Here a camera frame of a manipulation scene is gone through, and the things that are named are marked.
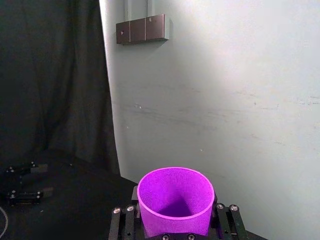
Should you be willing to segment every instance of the black metal bracket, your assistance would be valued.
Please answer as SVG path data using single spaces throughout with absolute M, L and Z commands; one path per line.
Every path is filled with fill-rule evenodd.
M 0 197 L 9 205 L 40 203 L 42 198 L 52 195 L 53 188 L 48 187 L 35 192 L 23 191 L 23 176 L 47 171 L 47 164 L 36 164 L 33 161 L 19 166 L 9 166 L 0 176 Z
M 133 189 L 131 203 L 124 209 L 115 207 L 112 210 L 108 240 L 249 240 L 239 207 L 234 204 L 229 207 L 219 202 L 213 204 L 207 236 L 192 232 L 164 232 L 146 238 L 141 221 L 137 187 Z

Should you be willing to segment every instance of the black table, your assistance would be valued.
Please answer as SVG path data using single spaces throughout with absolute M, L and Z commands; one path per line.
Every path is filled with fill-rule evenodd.
M 36 205 L 2 204 L 9 224 L 1 240 L 106 240 L 111 210 L 130 204 L 137 185 L 61 151 L 24 161 L 48 163 L 47 173 L 26 177 L 24 183 L 26 190 L 54 187 L 53 196 Z M 0 233 L 4 223 L 0 213 Z M 251 240 L 264 240 L 248 234 Z

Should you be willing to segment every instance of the black curtain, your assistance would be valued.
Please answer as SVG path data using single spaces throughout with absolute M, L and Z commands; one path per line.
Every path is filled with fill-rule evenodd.
M 0 162 L 46 149 L 119 173 L 98 0 L 0 1 Z

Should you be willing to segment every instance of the purple cup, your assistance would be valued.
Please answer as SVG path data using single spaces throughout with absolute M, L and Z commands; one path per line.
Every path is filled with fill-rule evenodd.
M 215 191 L 200 172 L 185 167 L 156 169 L 140 180 L 137 196 L 146 237 L 208 235 Z

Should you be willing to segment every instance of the white wall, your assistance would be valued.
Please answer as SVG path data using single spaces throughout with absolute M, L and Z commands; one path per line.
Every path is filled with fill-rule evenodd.
M 121 175 L 197 169 L 249 231 L 319 239 L 320 2 L 156 0 L 172 39 L 123 46 L 100 1 Z

